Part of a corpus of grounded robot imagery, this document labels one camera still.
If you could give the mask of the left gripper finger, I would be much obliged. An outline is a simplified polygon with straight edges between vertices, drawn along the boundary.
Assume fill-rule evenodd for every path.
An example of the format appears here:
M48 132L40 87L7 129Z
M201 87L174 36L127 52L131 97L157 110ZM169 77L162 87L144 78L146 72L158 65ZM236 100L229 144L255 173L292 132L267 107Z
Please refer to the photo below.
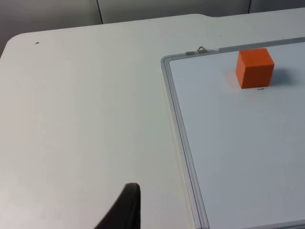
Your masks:
M137 183L128 183L96 228L139 229L140 227L141 189Z

